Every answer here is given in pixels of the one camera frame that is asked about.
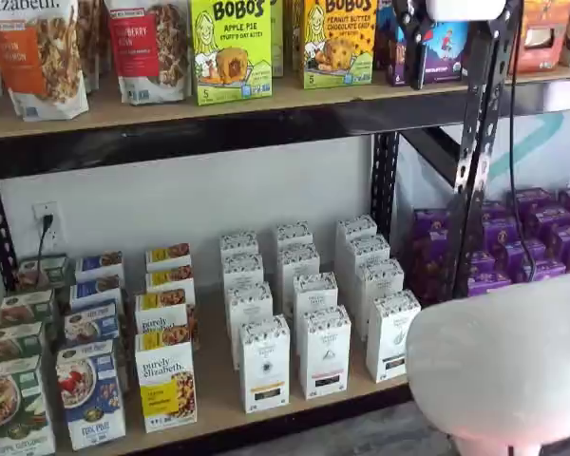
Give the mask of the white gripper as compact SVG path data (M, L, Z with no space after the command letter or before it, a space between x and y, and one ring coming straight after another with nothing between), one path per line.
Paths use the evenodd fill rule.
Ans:
M424 86L427 59L426 35L433 21L482 21L496 19L504 0L427 0L392 2L399 28L406 39L405 78L420 90Z

